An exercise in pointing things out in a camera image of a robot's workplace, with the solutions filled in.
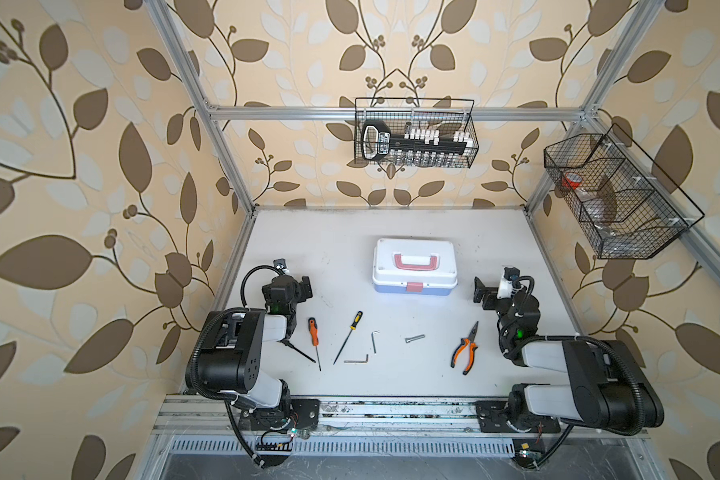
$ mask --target pliers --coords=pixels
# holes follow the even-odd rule
[[[472,370],[472,365],[474,364],[474,351],[478,349],[478,344],[474,342],[474,337],[477,334],[478,322],[475,322],[474,326],[472,327],[472,331],[470,331],[469,333],[469,336],[467,338],[461,339],[461,345],[457,347],[457,349],[454,351],[453,356],[451,357],[451,368],[455,368],[458,354],[461,353],[461,351],[465,348],[469,348],[469,363],[467,364],[467,368],[464,369],[461,375],[467,375],[469,371]]]

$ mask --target pink toolbox handle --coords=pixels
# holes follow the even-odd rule
[[[436,270],[438,268],[438,258],[435,255],[430,255],[428,265],[409,265],[403,263],[403,255],[394,255],[394,266],[400,270],[418,270],[422,272]]]

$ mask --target gray floor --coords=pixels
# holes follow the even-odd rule
[[[521,471],[503,458],[424,457],[294,457],[282,465],[259,470],[246,456],[171,455],[162,480],[227,480],[288,478],[288,480],[639,480],[624,444],[603,445],[569,440],[540,472]]]

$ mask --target toolbox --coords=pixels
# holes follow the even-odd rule
[[[373,283],[382,293],[448,295],[458,283],[454,245],[382,238],[373,255]]]

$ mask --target screwdriver handle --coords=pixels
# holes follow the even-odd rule
[[[312,334],[312,344],[317,346],[320,341],[317,340],[317,322],[314,316],[309,317],[309,333]]]
[[[355,321],[352,322],[352,324],[349,326],[349,328],[355,330],[355,327],[360,323],[360,319],[362,318],[362,312],[358,312],[357,315],[355,315]]]

